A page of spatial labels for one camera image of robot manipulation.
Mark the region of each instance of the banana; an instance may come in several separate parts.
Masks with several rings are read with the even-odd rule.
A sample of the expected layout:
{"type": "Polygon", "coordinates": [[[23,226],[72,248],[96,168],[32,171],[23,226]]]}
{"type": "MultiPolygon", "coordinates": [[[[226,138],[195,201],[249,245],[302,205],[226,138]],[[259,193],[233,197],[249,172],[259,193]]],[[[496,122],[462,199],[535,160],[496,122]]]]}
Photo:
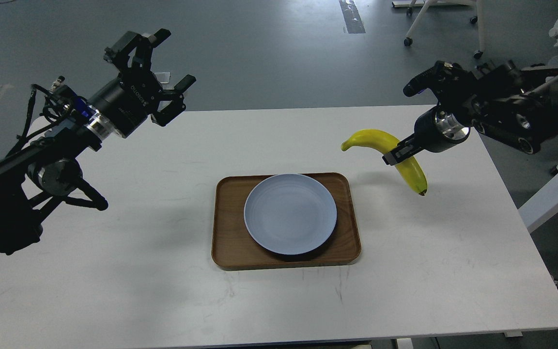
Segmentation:
{"type": "MultiPolygon", "coordinates": [[[[373,148],[383,154],[390,152],[397,146],[399,139],[381,130],[361,130],[355,132],[352,137],[341,144],[341,150],[346,151],[352,146],[366,146],[373,148]]],[[[414,157],[409,157],[405,161],[395,165],[395,168],[402,175],[403,180],[414,190],[417,194],[424,196],[428,190],[428,182],[425,179],[425,174],[421,170],[421,166],[414,157]]]]}

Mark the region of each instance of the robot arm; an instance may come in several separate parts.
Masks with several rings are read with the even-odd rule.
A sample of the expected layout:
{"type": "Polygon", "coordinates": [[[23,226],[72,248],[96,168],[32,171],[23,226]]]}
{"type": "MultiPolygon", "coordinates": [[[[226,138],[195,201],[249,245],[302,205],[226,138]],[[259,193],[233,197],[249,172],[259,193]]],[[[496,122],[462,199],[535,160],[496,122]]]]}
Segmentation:
{"type": "Polygon", "coordinates": [[[60,77],[52,91],[32,86],[28,116],[31,119],[36,88],[47,95],[53,109],[62,111],[44,137],[31,142],[27,137],[29,125],[7,157],[0,161],[0,252],[12,254],[40,240],[41,223],[60,203],[105,210],[107,201],[82,177],[75,158],[86,148],[97,151],[102,141],[115,132],[128,137],[151,115],[154,123],[167,125],[182,113],[184,91],[195,77],[186,75],[174,89],[164,90],[150,70],[151,55],[171,33],[160,29],[144,37],[127,32],[113,47],[105,49],[104,59],[114,64],[120,73],[89,99],[74,93],[60,77]],[[161,101],[170,103],[159,110],[161,101]],[[42,190],[28,198],[21,187],[29,177],[42,190]],[[69,197],[79,189],[87,199],[69,197]]]}
{"type": "Polygon", "coordinates": [[[470,127],[527,154],[558,134],[558,68],[519,70],[509,61],[469,72],[438,61],[410,80],[403,93],[412,97],[425,89],[438,104],[417,119],[412,135],[383,156],[388,165],[424,149],[443,152],[465,141],[470,127]]]}

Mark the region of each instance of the ceramic plate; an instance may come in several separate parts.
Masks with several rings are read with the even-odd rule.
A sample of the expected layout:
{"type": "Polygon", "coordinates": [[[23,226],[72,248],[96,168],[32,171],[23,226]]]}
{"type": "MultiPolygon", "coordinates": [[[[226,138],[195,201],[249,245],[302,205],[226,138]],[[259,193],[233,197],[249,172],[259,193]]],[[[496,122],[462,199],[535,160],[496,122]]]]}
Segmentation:
{"type": "Polygon", "coordinates": [[[302,174],[278,174],[261,181],[244,204],[251,237],[278,254],[304,254],[333,232],[337,206],[320,182],[302,174]]]}

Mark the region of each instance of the brown tray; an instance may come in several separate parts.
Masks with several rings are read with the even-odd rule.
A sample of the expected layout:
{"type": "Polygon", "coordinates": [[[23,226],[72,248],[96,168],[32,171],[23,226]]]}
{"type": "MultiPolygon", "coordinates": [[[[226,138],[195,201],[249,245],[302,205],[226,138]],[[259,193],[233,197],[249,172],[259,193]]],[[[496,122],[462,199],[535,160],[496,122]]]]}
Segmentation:
{"type": "Polygon", "coordinates": [[[309,173],[322,183],[335,199],[337,225],[320,247],[306,254],[276,254],[259,245],[244,224],[244,203],[248,194],[266,176],[226,177],[217,184],[212,259],[226,270],[343,265],[361,253],[348,179],[339,173],[309,173]]]}

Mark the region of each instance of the gray floor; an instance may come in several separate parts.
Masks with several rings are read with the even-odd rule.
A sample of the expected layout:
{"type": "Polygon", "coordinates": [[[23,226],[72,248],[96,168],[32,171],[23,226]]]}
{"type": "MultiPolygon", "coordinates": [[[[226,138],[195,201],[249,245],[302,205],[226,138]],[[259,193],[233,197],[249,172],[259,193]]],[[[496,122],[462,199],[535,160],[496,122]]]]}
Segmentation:
{"type": "MultiPolygon", "coordinates": [[[[155,50],[153,70],[170,71],[173,80],[185,74],[197,77],[186,95],[192,111],[431,104],[435,99],[430,93],[407,98],[402,87],[436,60],[467,68],[476,63],[477,31],[468,22],[472,9],[430,9],[414,44],[404,47],[412,22],[405,10],[392,9],[389,0],[355,2],[366,33],[347,33],[336,0],[0,4],[0,157],[22,129],[29,84],[50,86],[64,75],[69,86],[89,97],[115,77],[115,69],[102,61],[102,50],[128,30],[172,31],[155,50]]],[[[487,47],[482,61],[513,59],[517,66],[527,66],[558,54],[547,36],[558,17],[558,0],[488,0],[484,12],[480,20],[487,47]]],[[[168,127],[177,127],[177,122],[168,127]]],[[[517,205],[548,181],[549,169],[558,162],[558,138],[534,156],[484,141],[517,205]]],[[[533,237],[558,278],[558,214],[533,237]]],[[[545,349],[558,347],[558,330],[512,339],[494,334],[439,340],[444,349],[545,349]]],[[[430,338],[414,343],[418,349],[435,347],[430,338]]],[[[372,345],[391,348],[390,341],[372,345]]]]}

